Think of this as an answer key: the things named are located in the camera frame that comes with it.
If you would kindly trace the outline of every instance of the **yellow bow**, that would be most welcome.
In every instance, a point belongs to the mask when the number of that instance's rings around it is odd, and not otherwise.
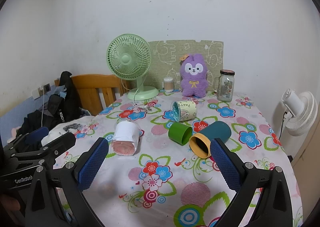
[[[191,81],[189,81],[189,83],[192,84],[191,88],[193,88],[193,87],[196,88],[197,87],[196,84],[199,84],[199,81],[198,80],[196,80],[196,81],[191,80]]]

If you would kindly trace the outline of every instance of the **orange tag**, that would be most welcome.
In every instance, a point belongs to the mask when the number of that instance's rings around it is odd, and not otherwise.
[[[188,54],[185,54],[185,55],[183,55],[181,58],[180,58],[180,60],[181,61],[184,61],[186,58],[188,58],[189,57],[189,55]]]

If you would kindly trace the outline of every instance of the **fan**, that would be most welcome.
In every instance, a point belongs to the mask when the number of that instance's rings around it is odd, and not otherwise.
[[[316,120],[318,104],[309,91],[298,96],[292,89],[287,89],[282,96],[283,104],[289,109],[289,117],[286,118],[286,128],[290,135],[300,136],[307,132]]]
[[[134,34],[123,34],[114,39],[107,50],[107,63],[110,70],[124,80],[137,80],[137,88],[128,92],[132,100],[151,99],[159,91],[143,85],[143,76],[148,72],[152,61],[148,43]]]

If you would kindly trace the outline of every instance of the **tablecloth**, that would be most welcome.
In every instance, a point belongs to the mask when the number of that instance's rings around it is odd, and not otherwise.
[[[124,95],[85,125],[71,123],[64,128],[75,134],[76,144],[57,158],[54,168],[76,161],[98,137],[110,143],[119,119],[134,120],[141,127],[135,155],[119,156],[110,147],[91,187],[83,192],[94,212],[106,226],[212,227],[235,191],[228,188],[211,157],[199,158],[189,144],[180,146],[169,140],[171,103],[180,100],[196,102],[196,118],[185,122],[193,132],[222,120],[232,131],[227,147],[243,161],[266,170],[275,165],[283,168],[291,196],[293,227],[300,226],[302,203],[291,164],[274,131],[245,94],[234,93],[232,102],[224,103],[212,93],[195,98],[183,97],[180,90],[162,90],[156,98],[138,102],[147,105],[148,112],[134,107]],[[260,192],[256,190],[240,226],[248,223]],[[62,190],[59,193],[68,210]]]

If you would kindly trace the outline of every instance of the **white fan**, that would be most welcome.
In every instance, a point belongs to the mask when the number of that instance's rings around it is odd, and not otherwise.
[[[282,96],[282,102],[290,111],[285,121],[289,134],[301,136],[306,133],[318,113],[318,104],[313,94],[305,91],[297,96],[292,89],[287,89]]]

